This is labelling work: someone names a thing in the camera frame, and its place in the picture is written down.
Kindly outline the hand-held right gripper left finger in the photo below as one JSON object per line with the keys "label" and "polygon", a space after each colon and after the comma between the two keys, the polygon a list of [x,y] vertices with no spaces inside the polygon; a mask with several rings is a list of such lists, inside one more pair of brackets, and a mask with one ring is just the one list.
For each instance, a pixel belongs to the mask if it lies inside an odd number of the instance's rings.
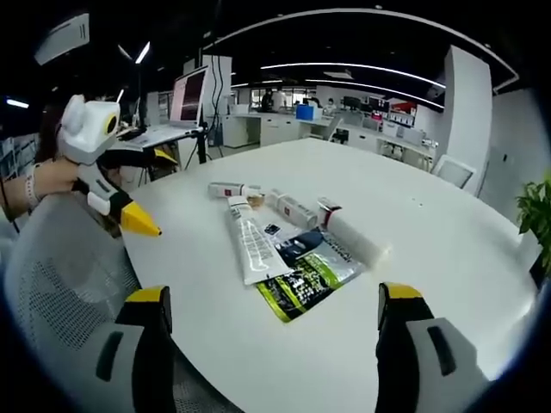
{"label": "hand-held right gripper left finger", "polygon": [[170,288],[131,293],[113,323],[98,328],[76,368],[85,412],[174,412]]}

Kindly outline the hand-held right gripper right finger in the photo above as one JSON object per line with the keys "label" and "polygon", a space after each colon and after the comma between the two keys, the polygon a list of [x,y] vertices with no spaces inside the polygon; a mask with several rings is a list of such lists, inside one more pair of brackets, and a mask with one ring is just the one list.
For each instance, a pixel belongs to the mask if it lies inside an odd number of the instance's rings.
{"label": "hand-held right gripper right finger", "polygon": [[475,346],[423,295],[379,285],[377,412],[463,412],[487,388]]}

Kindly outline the person's left hand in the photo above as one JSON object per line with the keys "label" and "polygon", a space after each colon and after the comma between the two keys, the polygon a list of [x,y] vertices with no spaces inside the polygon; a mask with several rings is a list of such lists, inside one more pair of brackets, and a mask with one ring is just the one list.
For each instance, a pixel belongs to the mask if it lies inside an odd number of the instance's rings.
{"label": "person's left hand", "polygon": [[36,163],[28,172],[25,191],[31,207],[50,194],[74,192],[78,186],[78,164],[66,158]]}

